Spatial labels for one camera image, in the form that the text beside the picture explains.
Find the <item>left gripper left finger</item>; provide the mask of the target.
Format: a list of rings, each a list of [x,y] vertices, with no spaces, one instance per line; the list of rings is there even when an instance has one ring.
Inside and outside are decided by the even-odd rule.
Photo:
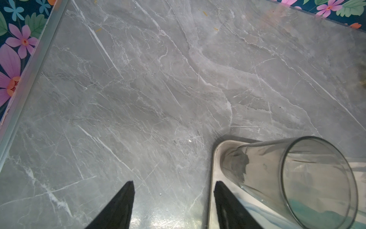
[[[133,181],[128,181],[85,229],[128,229],[134,196]]]

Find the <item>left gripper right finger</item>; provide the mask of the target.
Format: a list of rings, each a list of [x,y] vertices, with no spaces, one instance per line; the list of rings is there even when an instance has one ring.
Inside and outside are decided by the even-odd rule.
[[[262,229],[222,181],[216,182],[213,193],[220,229]]]

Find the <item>beige plastic tray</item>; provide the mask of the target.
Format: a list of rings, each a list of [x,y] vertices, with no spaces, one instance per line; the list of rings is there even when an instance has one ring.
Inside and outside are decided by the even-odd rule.
[[[366,165],[303,136],[220,143],[213,153],[210,229],[363,229]]]

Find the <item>teal dotted tumbler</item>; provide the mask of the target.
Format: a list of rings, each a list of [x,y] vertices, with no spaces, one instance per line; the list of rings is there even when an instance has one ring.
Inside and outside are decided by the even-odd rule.
[[[333,212],[317,212],[305,204],[290,199],[290,207],[295,217],[307,229],[345,229],[344,216]]]

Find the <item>grey smoky tumbler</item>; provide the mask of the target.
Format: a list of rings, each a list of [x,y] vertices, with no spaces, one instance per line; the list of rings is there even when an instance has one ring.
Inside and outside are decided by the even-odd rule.
[[[342,153],[328,141],[303,136],[241,145],[221,156],[223,174],[271,210],[301,228],[290,199],[317,212],[344,216],[352,226],[358,193],[352,169]]]

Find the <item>light blue tumbler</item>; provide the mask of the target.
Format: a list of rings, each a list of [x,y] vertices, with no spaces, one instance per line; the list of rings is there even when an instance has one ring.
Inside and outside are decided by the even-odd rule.
[[[243,199],[238,200],[263,229],[300,229],[298,225],[277,213],[267,211]]]

